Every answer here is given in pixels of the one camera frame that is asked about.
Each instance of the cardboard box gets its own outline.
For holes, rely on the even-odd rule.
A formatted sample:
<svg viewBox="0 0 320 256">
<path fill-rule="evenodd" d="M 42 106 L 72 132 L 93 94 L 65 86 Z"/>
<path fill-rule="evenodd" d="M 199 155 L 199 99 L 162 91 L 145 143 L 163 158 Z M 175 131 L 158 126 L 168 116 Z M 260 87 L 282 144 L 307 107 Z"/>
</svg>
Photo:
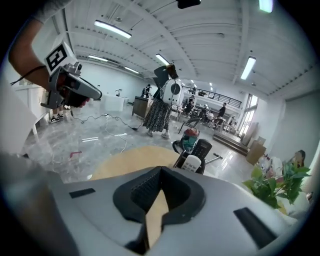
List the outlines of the cardboard box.
<svg viewBox="0 0 320 256">
<path fill-rule="evenodd" d="M 250 147 L 250 151 L 248 152 L 248 154 L 246 155 L 246 161 L 252 165 L 255 165 L 259 158 L 265 153 L 266 148 L 264 146 L 262 146 L 259 141 L 255 140 L 251 147 Z"/>
</svg>

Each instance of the table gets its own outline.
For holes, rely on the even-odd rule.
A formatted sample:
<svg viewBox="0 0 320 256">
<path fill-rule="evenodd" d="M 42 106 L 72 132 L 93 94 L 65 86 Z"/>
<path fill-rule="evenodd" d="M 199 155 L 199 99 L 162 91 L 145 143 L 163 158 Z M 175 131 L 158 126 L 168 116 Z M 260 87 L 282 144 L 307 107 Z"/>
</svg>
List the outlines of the table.
<svg viewBox="0 0 320 256">
<path fill-rule="evenodd" d="M 143 146 L 130 149 L 113 155 L 104 161 L 94 172 L 90 180 L 125 175 L 148 167 L 172 167 L 178 157 L 179 154 L 173 150 L 159 146 Z M 168 211 L 167 201 L 161 190 L 146 215 L 146 228 L 150 247 L 160 236 L 162 216 Z"/>
<path fill-rule="evenodd" d="M 35 115 L 36 120 L 32 126 L 33 134 L 37 134 L 36 123 L 39 122 L 46 114 L 50 112 L 49 108 L 43 107 L 40 103 L 46 101 L 47 91 L 39 85 L 14 85 L 13 90 L 16 95 L 25 103 L 25 105 Z"/>
</svg>

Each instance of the chair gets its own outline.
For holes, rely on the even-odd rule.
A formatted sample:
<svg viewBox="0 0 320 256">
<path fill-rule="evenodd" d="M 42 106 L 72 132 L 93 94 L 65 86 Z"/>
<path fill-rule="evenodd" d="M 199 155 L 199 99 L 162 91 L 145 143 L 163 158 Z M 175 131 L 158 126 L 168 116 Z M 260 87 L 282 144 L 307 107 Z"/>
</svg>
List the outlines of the chair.
<svg viewBox="0 0 320 256">
<path fill-rule="evenodd" d="M 190 128 L 195 128 L 196 127 L 196 125 L 199 123 L 199 121 L 201 120 L 201 118 L 190 118 L 187 122 L 183 122 L 183 124 L 182 124 L 182 126 L 181 126 L 181 128 L 180 128 L 180 130 L 179 130 L 179 132 L 178 132 L 178 134 L 181 132 L 181 129 L 182 129 L 182 127 L 184 127 L 184 126 L 188 126 L 188 127 L 190 127 Z"/>
</svg>

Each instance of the glossy white floor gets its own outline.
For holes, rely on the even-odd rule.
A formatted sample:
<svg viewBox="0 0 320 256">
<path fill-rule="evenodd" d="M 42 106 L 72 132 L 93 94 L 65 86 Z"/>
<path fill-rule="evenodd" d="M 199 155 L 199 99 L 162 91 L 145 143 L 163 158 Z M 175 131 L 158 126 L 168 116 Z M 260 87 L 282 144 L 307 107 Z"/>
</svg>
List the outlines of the glossy white floor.
<svg viewBox="0 0 320 256">
<path fill-rule="evenodd" d="M 96 102 L 86 105 L 80 111 L 74 111 L 74 115 L 82 120 L 89 116 L 98 117 L 101 113 L 97 109 Z M 131 116 L 132 106 L 125 106 L 123 112 L 111 113 L 119 116 L 122 120 L 132 127 L 138 127 L 141 119 L 136 115 Z M 112 134 L 127 133 L 124 138 L 127 140 L 125 150 L 155 145 L 170 150 L 172 142 L 180 140 L 183 131 L 178 134 L 183 122 L 172 119 L 170 121 L 170 140 L 161 137 L 160 132 L 155 132 L 153 137 L 146 135 L 147 130 L 140 127 L 138 131 L 133 131 L 121 121 L 110 118 L 107 130 Z M 212 149 L 206 159 L 214 158 L 213 153 L 223 157 L 207 164 L 204 175 L 217 177 L 237 185 L 242 186 L 242 181 L 249 179 L 253 166 L 246 161 L 243 155 L 229 149 L 228 147 L 212 139 L 214 131 L 212 128 L 198 124 L 197 128 L 201 131 L 200 138 L 208 140 L 212 144 Z M 125 146 L 125 141 L 119 137 L 110 136 L 106 132 L 106 118 L 89 118 L 85 123 L 71 117 L 69 112 L 65 112 L 65 118 L 58 123 L 48 124 L 46 120 L 41 121 L 38 136 L 30 134 L 26 143 L 25 150 L 29 157 L 47 170 L 54 170 L 61 175 L 65 183 L 85 181 L 88 176 L 94 173 L 96 168 L 107 158 L 119 154 Z M 84 141 L 87 138 L 98 138 Z M 81 152 L 74 160 L 70 157 L 71 152 Z"/>
</svg>

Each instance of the hand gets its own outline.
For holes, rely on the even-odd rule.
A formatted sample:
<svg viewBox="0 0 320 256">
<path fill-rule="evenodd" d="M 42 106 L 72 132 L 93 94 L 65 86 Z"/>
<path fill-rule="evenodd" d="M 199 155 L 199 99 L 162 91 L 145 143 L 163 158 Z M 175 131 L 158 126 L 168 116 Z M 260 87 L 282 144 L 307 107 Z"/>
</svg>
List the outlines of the hand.
<svg viewBox="0 0 320 256">
<path fill-rule="evenodd" d="M 65 99 L 65 104 L 76 108 L 82 108 L 90 99 L 75 92 L 72 92 L 66 87 L 63 87 L 67 85 L 68 87 L 73 88 L 75 84 L 76 83 L 72 78 L 68 77 L 64 73 L 61 73 L 57 79 L 56 88 L 59 91 L 60 95 Z"/>
</svg>

